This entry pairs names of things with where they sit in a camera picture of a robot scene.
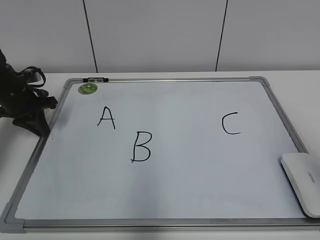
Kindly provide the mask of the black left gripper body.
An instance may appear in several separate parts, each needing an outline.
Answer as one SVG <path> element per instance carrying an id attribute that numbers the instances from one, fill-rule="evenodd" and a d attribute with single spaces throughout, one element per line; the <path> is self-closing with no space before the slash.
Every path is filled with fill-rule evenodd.
<path id="1" fill-rule="evenodd" d="M 45 109 L 55 109 L 58 101 L 41 89 L 46 83 L 42 70 L 29 66 L 16 72 L 10 65 L 0 67 L 0 116 L 15 123 L 41 125 L 46 123 Z"/>

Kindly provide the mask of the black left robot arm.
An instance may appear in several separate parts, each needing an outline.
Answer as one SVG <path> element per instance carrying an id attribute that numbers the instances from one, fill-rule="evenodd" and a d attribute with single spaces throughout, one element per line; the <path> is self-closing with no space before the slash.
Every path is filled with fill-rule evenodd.
<path id="1" fill-rule="evenodd" d="M 58 101 L 42 89 L 47 78 L 43 71 L 29 66 L 17 72 L 0 54 L 0 113 L 2 117 L 31 118 L 38 125 L 47 124 L 45 109 L 55 109 Z"/>

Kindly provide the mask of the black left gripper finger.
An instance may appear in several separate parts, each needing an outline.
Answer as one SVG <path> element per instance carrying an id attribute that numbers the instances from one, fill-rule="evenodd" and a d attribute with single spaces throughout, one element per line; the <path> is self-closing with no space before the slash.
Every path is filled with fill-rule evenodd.
<path id="1" fill-rule="evenodd" d="M 35 104 L 41 109 L 55 109 L 58 105 L 58 101 L 54 96 L 49 96 L 49 92 L 43 89 L 33 88 L 33 92 L 36 94 Z"/>
<path id="2" fill-rule="evenodd" d="M 43 109 L 17 117 L 12 122 L 15 126 L 24 128 L 38 137 L 47 137 L 51 130 L 48 126 Z"/>

